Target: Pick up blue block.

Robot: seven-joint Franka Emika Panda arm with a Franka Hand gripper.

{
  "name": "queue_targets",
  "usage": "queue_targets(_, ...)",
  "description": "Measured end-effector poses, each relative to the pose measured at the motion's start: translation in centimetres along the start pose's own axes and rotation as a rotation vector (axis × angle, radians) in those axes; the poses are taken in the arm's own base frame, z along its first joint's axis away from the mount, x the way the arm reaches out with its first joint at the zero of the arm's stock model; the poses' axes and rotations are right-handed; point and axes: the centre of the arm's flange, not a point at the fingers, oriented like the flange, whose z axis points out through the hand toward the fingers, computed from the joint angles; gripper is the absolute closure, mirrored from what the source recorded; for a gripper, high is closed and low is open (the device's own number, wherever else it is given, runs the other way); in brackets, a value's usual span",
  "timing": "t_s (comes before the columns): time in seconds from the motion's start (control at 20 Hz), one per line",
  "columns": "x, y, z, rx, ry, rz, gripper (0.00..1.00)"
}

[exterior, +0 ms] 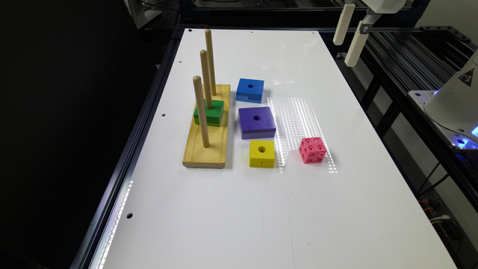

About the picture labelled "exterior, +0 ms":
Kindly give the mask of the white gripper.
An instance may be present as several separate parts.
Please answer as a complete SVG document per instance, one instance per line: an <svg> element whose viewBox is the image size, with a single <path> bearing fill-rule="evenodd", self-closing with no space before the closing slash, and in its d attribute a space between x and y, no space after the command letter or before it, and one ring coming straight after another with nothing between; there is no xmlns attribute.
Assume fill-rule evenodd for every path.
<svg viewBox="0 0 478 269"><path fill-rule="evenodd" d="M369 7L374 13L368 14L365 18L359 22L353 40L350 44L347 55L344 59L344 63L348 67L354 67L365 43L369 37L370 30L373 24L380 18L380 14L392 14L398 12L406 3L406 0L361 0L367 7ZM350 25L350 21L355 10L355 0L346 0L343 6L340 18L338 20L337 27L335 29L335 35L333 37L333 43L336 46L343 44L347 30Z"/></svg>

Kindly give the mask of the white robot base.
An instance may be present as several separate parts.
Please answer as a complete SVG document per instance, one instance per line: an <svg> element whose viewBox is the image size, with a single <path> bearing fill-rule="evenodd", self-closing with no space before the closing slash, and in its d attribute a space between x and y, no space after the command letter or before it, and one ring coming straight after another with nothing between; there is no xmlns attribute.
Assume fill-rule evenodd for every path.
<svg viewBox="0 0 478 269"><path fill-rule="evenodd" d="M411 90L409 97L451 149L477 151L477 53L438 90Z"/></svg>

